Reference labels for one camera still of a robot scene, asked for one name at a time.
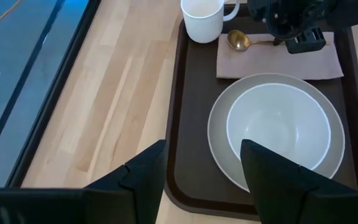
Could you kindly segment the dark brown plastic tray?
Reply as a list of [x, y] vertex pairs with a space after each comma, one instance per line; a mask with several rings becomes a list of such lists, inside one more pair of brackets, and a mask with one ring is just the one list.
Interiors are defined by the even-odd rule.
[[[314, 81], [333, 104], [344, 125], [346, 149], [334, 180], [358, 190], [358, 64], [350, 29], [334, 33], [344, 76]], [[218, 43], [197, 44], [178, 30], [177, 52], [167, 124], [168, 168], [165, 192], [188, 212], [258, 220], [248, 192], [233, 184], [216, 165], [207, 129], [211, 108], [231, 84], [216, 76]]]

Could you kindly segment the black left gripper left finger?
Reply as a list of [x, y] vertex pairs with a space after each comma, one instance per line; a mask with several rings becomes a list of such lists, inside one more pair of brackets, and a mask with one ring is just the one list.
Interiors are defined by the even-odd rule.
[[82, 189], [0, 188], [0, 224], [155, 224], [166, 169], [161, 139]]

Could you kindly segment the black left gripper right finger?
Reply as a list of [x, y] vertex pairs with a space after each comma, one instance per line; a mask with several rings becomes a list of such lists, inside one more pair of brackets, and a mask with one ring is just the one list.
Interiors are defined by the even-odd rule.
[[250, 139], [241, 163], [262, 224], [358, 224], [358, 191]]

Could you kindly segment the black aluminium table frame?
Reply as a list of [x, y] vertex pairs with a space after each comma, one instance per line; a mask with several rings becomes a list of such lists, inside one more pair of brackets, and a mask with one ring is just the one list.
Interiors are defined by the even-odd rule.
[[0, 187], [20, 187], [101, 0], [57, 0], [9, 102]]

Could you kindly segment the white ceramic bowl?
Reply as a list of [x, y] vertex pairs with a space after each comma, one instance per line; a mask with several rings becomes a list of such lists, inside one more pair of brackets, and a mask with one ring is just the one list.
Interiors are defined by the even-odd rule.
[[331, 127], [321, 105], [307, 92], [286, 84], [257, 85], [232, 104], [226, 134], [236, 156], [250, 139], [309, 169], [328, 153]]

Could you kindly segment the beige cloth napkin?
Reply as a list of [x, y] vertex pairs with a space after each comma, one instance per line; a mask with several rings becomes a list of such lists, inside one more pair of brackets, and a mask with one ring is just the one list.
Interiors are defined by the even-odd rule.
[[334, 44], [334, 33], [325, 32], [328, 44], [321, 50], [290, 54], [285, 45], [253, 44], [246, 51], [229, 46], [227, 34], [219, 36], [216, 77], [244, 78], [257, 73], [280, 73], [302, 80], [329, 80], [344, 76]]

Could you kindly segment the gold metal spoon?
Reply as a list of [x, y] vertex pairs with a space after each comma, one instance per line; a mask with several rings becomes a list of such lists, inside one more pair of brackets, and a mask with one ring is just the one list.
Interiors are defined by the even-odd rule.
[[277, 37], [273, 37], [270, 34], [250, 34], [247, 35], [240, 30], [232, 30], [227, 34], [227, 42], [228, 44], [235, 50], [245, 51], [251, 45], [261, 44], [268, 45], [273, 47], [284, 46], [285, 42], [288, 40], [279, 39]]

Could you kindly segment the grey ceramic plate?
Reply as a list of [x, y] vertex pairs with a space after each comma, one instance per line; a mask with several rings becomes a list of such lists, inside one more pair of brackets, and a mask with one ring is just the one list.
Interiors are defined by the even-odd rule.
[[237, 80], [229, 85], [214, 102], [209, 114], [207, 136], [211, 154], [221, 172], [240, 189], [249, 190], [242, 171], [240, 155], [236, 156], [234, 154], [227, 138], [227, 116], [232, 104], [243, 92], [257, 85], [268, 83], [280, 83], [297, 87], [307, 92], [321, 105], [331, 127], [331, 144], [322, 163], [317, 168], [310, 170], [332, 179], [341, 166], [346, 150], [344, 126], [337, 110], [316, 87], [298, 78], [277, 73], [256, 74]]

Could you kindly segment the white ceramic mug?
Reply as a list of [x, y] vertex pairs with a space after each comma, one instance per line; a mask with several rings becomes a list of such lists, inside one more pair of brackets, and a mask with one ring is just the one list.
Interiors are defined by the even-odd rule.
[[188, 36], [194, 42], [207, 44], [220, 36], [223, 23], [235, 18], [240, 0], [234, 0], [234, 9], [224, 15], [225, 0], [181, 0], [181, 11]]

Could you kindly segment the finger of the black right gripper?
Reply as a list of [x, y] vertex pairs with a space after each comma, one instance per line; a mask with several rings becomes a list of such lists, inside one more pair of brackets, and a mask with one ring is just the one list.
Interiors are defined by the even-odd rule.
[[319, 27], [312, 27], [286, 41], [285, 45], [290, 54], [300, 54], [321, 50], [326, 45], [326, 40]]

